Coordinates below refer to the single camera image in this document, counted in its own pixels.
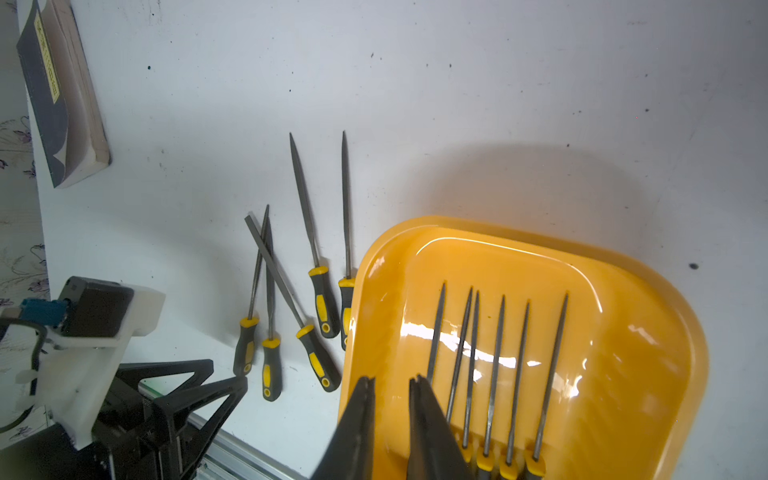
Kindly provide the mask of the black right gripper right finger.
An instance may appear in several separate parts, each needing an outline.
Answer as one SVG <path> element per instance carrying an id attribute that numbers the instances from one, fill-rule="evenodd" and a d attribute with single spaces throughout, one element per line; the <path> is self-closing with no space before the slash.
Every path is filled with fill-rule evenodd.
<path id="1" fill-rule="evenodd" d="M 407 479 L 472 479 L 428 380 L 409 381 L 410 455 Z"/>

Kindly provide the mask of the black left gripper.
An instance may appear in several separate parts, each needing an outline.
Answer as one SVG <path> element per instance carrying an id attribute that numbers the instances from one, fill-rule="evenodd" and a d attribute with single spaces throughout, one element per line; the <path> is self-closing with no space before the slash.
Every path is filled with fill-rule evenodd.
<path id="1" fill-rule="evenodd" d="M 92 429 L 96 477 L 192 478 L 248 391 L 244 377 L 203 384 L 213 372 L 210 359 L 122 363 Z M 138 391 L 143 380 L 179 375 L 184 381 L 152 404 Z"/>

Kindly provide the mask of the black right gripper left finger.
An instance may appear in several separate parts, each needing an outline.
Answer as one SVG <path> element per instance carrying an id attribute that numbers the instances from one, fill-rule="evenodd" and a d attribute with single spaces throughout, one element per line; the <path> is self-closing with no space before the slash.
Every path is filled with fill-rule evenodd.
<path id="1" fill-rule="evenodd" d="M 373 477 L 375 379 L 360 377 L 311 479 Z"/>

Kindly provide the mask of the diagonal file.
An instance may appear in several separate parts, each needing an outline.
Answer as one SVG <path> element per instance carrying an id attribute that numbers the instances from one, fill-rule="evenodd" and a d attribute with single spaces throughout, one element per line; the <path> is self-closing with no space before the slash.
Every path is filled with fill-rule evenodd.
<path id="1" fill-rule="evenodd" d="M 262 231 L 257 224 L 256 217 L 252 212 L 249 212 L 244 221 L 256 242 L 268 271 L 272 274 L 277 288 L 300 327 L 296 338 L 302 343 L 318 382 L 326 392 L 335 391 L 340 386 L 341 374 L 332 356 L 325 348 L 323 341 L 318 337 L 314 325 L 311 322 L 307 322 L 296 307 L 291 291 L 281 275 L 279 266 L 269 251 L 266 242 L 262 239 Z"/>

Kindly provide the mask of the file tool moved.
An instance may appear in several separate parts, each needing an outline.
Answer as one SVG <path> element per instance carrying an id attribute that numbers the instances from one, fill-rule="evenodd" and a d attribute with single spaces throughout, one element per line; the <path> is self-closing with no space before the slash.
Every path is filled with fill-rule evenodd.
<path id="1" fill-rule="evenodd" d="M 473 301 L 473 290 L 474 288 L 470 287 L 469 293 L 467 296 L 467 301 L 465 304 L 460 334 L 458 337 L 457 348 L 455 352 L 455 360 L 454 360 L 452 379 L 451 379 L 450 390 L 449 390 L 449 398 L 448 398 L 448 403 L 446 407 L 445 417 L 449 427 L 451 428 L 453 425 L 451 419 L 452 419 L 454 407 L 455 407 L 458 380 L 460 376 L 461 364 L 463 359 L 464 344 L 465 344 L 468 329 L 469 329 L 471 306 Z"/>
<path id="2" fill-rule="evenodd" d="M 540 411 L 540 418 L 539 418 L 538 428 L 537 428 L 537 432 L 534 440 L 534 445 L 533 445 L 533 449 L 530 452 L 526 452 L 526 455 L 524 457 L 523 472 L 520 476 L 520 479 L 524 479 L 524 480 L 543 479 L 544 476 L 546 475 L 546 466 L 545 466 L 545 462 L 544 462 L 541 451 L 543 447 L 544 433 L 545 433 L 545 428 L 546 428 L 546 423 L 548 418 L 549 406 L 551 402 L 554 377 L 556 374 L 557 364 L 558 364 L 561 345 L 562 345 L 563 336 L 564 336 L 568 303 L 569 303 L 569 293 L 566 292 L 564 295 L 563 304 L 561 307 L 557 330 L 555 334 L 555 340 L 553 343 L 551 360 L 550 360 L 548 374 L 546 377 L 545 389 L 544 389 L 542 406 Z"/>
<path id="3" fill-rule="evenodd" d="M 508 432 L 507 445 L 503 461 L 499 466 L 499 475 L 501 479 L 516 479 L 518 475 L 518 467 L 515 459 L 515 434 L 517 425 L 517 412 L 519 405 L 519 397 L 521 391 L 521 379 L 522 369 L 524 364 L 524 354 L 526 348 L 526 341 L 528 335 L 528 323 L 530 316 L 530 303 L 531 300 L 526 302 L 524 319 L 521 329 L 521 337 L 519 343 L 518 355 L 516 357 L 515 367 L 515 381 L 511 406 L 510 427 Z"/>
<path id="4" fill-rule="evenodd" d="M 497 329 L 496 329 L 496 335 L 495 335 L 494 356 L 493 356 L 493 362 L 492 362 L 488 409 L 487 409 L 487 420 L 486 420 L 485 433 L 483 438 L 482 452 L 477 457 L 476 478 L 478 480 L 490 479 L 492 476 L 494 465 L 495 465 L 495 461 L 491 455 L 491 439 L 492 439 L 492 429 L 493 429 L 493 421 L 494 421 L 494 414 L 495 414 L 495 399 L 496 399 L 496 392 L 497 392 L 497 385 L 498 385 L 500 355 L 501 355 L 502 343 L 503 343 L 505 308 L 506 308 L 506 296 L 503 295 L 501 299 L 499 318 L 497 322 Z"/>
<path id="5" fill-rule="evenodd" d="M 470 338 L 470 358 L 468 362 L 468 378 L 466 389 L 466 403 L 463 419 L 463 430 L 461 437 L 461 453 L 464 462 L 470 465 L 472 462 L 472 448 L 471 448 L 471 417 L 472 417 L 472 404 L 473 404 L 473 389 L 474 389 L 474 371 L 476 360 L 476 346 L 478 338 L 478 323 L 480 317 L 480 292 L 475 293 L 474 310 L 472 317 L 472 331 Z"/>

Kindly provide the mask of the yellow plastic storage box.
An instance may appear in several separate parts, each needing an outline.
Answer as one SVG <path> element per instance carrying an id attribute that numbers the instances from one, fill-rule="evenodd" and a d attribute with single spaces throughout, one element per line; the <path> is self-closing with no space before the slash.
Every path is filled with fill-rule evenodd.
<path id="1" fill-rule="evenodd" d="M 707 385 L 708 347 L 681 293 L 622 254 L 447 217 L 386 231 L 358 269 L 341 400 L 375 379 L 373 475 L 402 479 L 410 452 L 409 381 L 427 376 L 440 296 L 446 296 L 432 388 L 446 414 L 470 287 L 452 430 L 461 447 L 475 293 L 480 317 L 471 417 L 472 460 L 482 452 L 495 335 L 506 296 L 491 455 L 505 455 L 526 302 L 528 335 L 515 455 L 533 449 L 564 295 L 569 303 L 542 456 L 550 479 L 668 479 Z"/>

